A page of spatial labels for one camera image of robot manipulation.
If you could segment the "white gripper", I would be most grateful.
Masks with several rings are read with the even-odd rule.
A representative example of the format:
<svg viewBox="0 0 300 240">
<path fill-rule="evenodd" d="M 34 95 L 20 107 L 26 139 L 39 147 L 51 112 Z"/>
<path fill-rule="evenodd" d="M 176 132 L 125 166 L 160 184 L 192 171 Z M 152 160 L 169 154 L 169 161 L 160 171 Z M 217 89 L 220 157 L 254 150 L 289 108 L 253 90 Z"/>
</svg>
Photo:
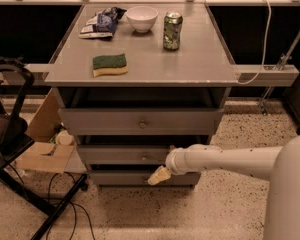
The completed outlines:
<svg viewBox="0 0 300 240">
<path fill-rule="evenodd" d="M 184 175 L 189 172 L 189 167 L 185 162 L 185 149 L 174 148 L 166 157 L 165 166 L 159 166 L 147 180 L 149 185 L 157 185 L 171 178 L 173 175 Z"/>
</svg>

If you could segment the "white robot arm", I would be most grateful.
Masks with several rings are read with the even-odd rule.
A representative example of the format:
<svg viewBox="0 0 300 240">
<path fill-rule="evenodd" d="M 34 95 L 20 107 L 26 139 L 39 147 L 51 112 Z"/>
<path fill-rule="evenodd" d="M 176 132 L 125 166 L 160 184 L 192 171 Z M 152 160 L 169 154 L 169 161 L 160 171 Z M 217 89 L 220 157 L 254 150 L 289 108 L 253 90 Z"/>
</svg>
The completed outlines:
<svg viewBox="0 0 300 240">
<path fill-rule="evenodd" d="M 300 135 L 278 147 L 223 150 L 194 144 L 174 148 L 148 183 L 215 169 L 267 180 L 263 240 L 300 240 Z"/>
</svg>

